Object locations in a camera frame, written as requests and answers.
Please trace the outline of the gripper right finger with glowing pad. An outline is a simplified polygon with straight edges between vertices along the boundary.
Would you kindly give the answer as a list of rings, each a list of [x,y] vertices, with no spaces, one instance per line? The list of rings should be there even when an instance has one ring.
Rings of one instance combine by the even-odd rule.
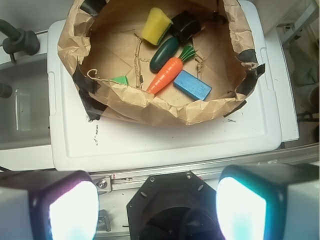
[[[229,165],[220,175],[215,202],[227,240],[320,238],[317,165]]]

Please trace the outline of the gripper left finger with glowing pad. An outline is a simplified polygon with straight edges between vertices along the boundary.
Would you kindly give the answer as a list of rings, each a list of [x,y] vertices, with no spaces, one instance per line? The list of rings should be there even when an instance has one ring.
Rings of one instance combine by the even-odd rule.
[[[0,174],[2,240],[92,240],[98,215],[98,191],[83,170]]]

